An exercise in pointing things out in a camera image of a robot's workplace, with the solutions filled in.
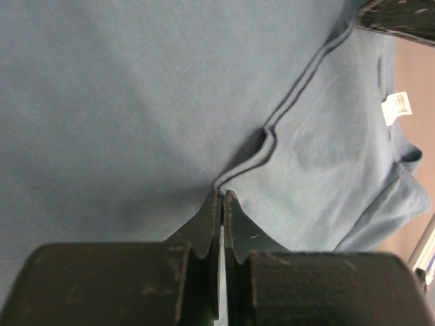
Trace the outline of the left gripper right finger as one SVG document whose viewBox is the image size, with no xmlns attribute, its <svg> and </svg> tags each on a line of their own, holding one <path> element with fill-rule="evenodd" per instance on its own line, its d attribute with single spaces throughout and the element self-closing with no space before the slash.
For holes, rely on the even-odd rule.
<svg viewBox="0 0 435 326">
<path fill-rule="evenodd" d="M 389 253 L 294 252 L 223 199 L 230 325 L 433 325 L 421 284 Z"/>
</svg>

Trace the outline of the grey-blue t shirt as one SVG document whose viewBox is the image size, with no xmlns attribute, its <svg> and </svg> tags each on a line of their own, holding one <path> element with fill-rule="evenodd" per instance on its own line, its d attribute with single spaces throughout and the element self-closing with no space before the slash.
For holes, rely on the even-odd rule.
<svg viewBox="0 0 435 326">
<path fill-rule="evenodd" d="M 55 243 L 162 242 L 222 194 L 294 252 L 374 253 L 430 208 L 397 39 L 365 1 L 2 1 L 1 303 Z"/>
</svg>

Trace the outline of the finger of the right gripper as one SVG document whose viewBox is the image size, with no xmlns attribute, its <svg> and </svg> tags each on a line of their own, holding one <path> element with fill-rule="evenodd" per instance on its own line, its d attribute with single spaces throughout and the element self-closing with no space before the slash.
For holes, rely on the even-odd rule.
<svg viewBox="0 0 435 326">
<path fill-rule="evenodd" d="M 433 0 L 377 0 L 365 3 L 356 18 L 360 29 L 434 47 Z"/>
</svg>

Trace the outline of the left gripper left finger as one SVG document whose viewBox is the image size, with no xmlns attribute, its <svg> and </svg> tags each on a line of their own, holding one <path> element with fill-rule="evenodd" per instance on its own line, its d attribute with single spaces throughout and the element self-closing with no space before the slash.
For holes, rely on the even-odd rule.
<svg viewBox="0 0 435 326">
<path fill-rule="evenodd" d="M 222 194 L 162 242 L 55 243 L 25 261 L 2 325 L 212 325 Z"/>
</svg>

